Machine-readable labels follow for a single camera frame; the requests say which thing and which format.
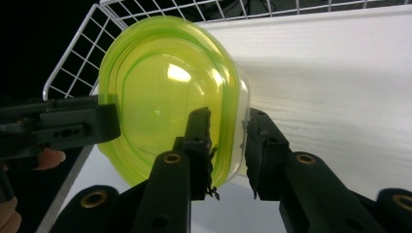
dark background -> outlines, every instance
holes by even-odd
[[[0,8],[0,104],[40,99],[43,85],[97,1],[9,1]],[[22,223],[35,232],[80,149],[49,171],[9,172]]]

plastic container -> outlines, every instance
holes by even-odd
[[[189,113],[211,111],[213,185],[240,167],[247,79],[223,46],[199,26],[178,17],[150,17],[124,30],[106,53],[99,73],[99,103],[116,102],[121,136],[100,144],[131,185],[144,181],[155,158],[185,135]]]

wire basket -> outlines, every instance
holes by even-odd
[[[409,4],[409,0],[109,0],[92,5],[48,78],[43,99],[92,95],[100,62],[121,31],[154,16],[209,23],[257,17],[286,17]]]

brass screw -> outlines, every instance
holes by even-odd
[[[297,161],[308,165],[314,164],[316,162],[316,159],[308,154],[300,154],[296,157],[296,159]]]
[[[86,209],[98,207],[107,200],[107,196],[105,190],[93,191],[82,198],[81,206]]]
[[[401,208],[412,212],[412,197],[403,194],[395,194],[392,198]]]
[[[182,157],[179,154],[171,153],[167,154],[166,156],[163,157],[163,161],[166,163],[177,163],[182,159]]]

white table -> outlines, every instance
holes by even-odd
[[[412,189],[411,21],[409,5],[201,25],[247,74],[252,107],[273,118],[292,150],[323,158],[350,189],[375,199],[382,188]],[[76,175],[39,232],[83,188],[128,189],[96,149]],[[254,201],[244,177],[221,196],[192,204],[192,232],[285,231],[277,203]]]

